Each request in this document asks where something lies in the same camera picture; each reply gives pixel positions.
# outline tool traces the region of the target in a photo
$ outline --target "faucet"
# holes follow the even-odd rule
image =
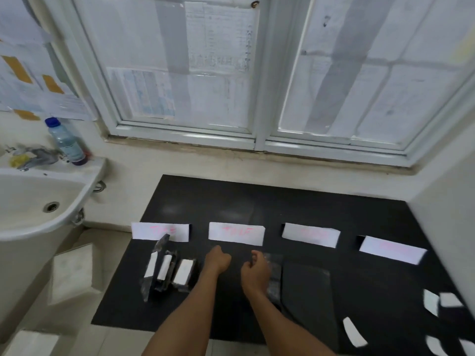
[[[32,167],[43,166],[43,165],[52,165],[59,160],[59,157],[55,151],[50,151],[48,149],[33,149],[27,148],[26,151],[29,151],[36,155],[35,158],[29,159],[23,165],[17,167],[17,170],[28,171]]]

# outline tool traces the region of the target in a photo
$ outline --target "sink drain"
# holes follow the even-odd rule
[[[56,211],[58,207],[59,207],[59,202],[57,201],[50,202],[45,205],[45,207],[43,208],[43,212],[46,212],[47,214],[49,214],[50,212]]]

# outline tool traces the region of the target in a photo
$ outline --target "sink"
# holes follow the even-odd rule
[[[76,219],[105,170],[100,157],[83,166],[58,161],[28,171],[8,160],[0,157],[0,241],[51,232]]]

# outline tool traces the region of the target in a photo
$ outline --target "person's left hand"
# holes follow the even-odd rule
[[[231,263],[231,255],[223,253],[221,246],[215,246],[206,255],[203,271],[215,272],[216,276],[226,271]]]

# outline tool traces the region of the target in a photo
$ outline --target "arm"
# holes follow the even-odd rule
[[[150,339],[142,356],[203,356],[210,339],[217,277],[231,262],[231,255],[215,246],[188,297],[173,311]]]
[[[253,264],[241,269],[241,284],[264,333],[272,356],[335,356],[307,330],[285,318],[266,295],[270,268],[262,252],[253,251]]]

